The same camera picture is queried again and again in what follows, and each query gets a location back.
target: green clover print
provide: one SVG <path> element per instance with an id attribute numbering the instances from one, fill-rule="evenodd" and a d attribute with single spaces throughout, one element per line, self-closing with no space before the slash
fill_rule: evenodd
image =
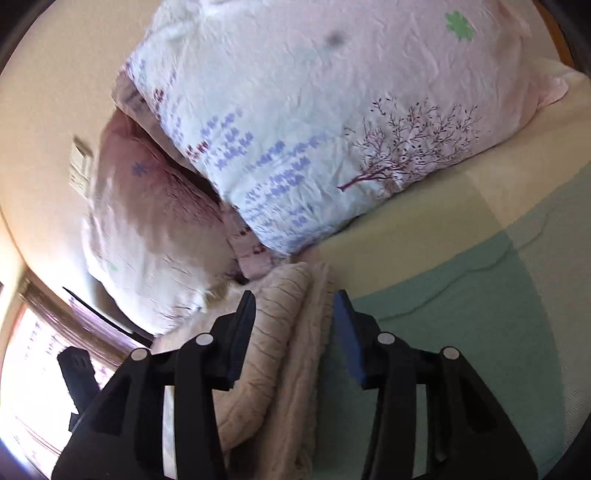
<path id="1" fill-rule="evenodd" d="M 458 40 L 462 41 L 465 39 L 467 41 L 472 41 L 474 33 L 476 32 L 464 15 L 456 11 L 452 14 L 445 14 L 445 18 L 447 18 L 447 21 L 449 22 L 447 24 L 447 29 L 454 32 Z"/>

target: window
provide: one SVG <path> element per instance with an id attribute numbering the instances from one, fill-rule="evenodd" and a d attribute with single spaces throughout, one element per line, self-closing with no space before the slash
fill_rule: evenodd
<path id="1" fill-rule="evenodd" d="M 70 413 L 76 412 L 57 362 L 57 355 L 70 345 L 25 307 L 2 370 L 0 421 L 47 478 L 70 439 Z M 113 370 L 92 362 L 103 388 Z"/>

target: blue flower print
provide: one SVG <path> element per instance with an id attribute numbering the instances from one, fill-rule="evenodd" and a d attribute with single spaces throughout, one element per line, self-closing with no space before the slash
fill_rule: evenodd
<path id="1" fill-rule="evenodd" d="M 131 167 L 131 173 L 134 175 L 134 177 L 143 177 L 145 174 L 148 173 L 148 169 L 143 166 L 141 163 L 135 163 L 132 167 Z"/>

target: floral pillowcase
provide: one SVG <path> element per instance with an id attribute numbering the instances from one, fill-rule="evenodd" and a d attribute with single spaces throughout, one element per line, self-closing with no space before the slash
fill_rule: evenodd
<path id="1" fill-rule="evenodd" d="M 126 71 L 267 247 L 295 254 L 567 90 L 501 0 L 167 0 Z"/>

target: screw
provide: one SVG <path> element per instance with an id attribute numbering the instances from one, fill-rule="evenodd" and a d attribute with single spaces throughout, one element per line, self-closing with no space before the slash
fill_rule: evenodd
<path id="1" fill-rule="evenodd" d="M 378 343 L 382 345 L 392 345 L 396 341 L 396 337 L 388 332 L 382 332 L 378 335 Z"/>
<path id="2" fill-rule="evenodd" d="M 211 345 L 213 343 L 213 335 L 211 333 L 202 333 L 197 336 L 195 343 L 201 346 Z"/>
<path id="3" fill-rule="evenodd" d="M 443 356 L 448 360 L 457 360 L 460 358 L 460 351 L 457 348 L 449 346 L 443 351 Z"/>
<path id="4" fill-rule="evenodd" d="M 148 356 L 148 351 L 144 348 L 138 348 L 131 352 L 131 359 L 139 362 Z"/>

